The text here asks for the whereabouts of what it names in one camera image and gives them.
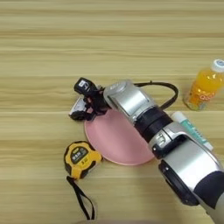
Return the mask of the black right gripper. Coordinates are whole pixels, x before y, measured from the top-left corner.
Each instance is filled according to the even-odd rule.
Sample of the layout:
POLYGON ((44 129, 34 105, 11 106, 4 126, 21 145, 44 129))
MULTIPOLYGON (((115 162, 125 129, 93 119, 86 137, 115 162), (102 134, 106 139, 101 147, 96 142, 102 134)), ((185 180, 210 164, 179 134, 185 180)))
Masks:
POLYGON ((106 103, 103 93, 103 87, 89 90, 84 97, 87 111, 74 111, 69 115, 70 118, 75 121, 91 121, 95 116, 105 115, 110 106, 106 103))

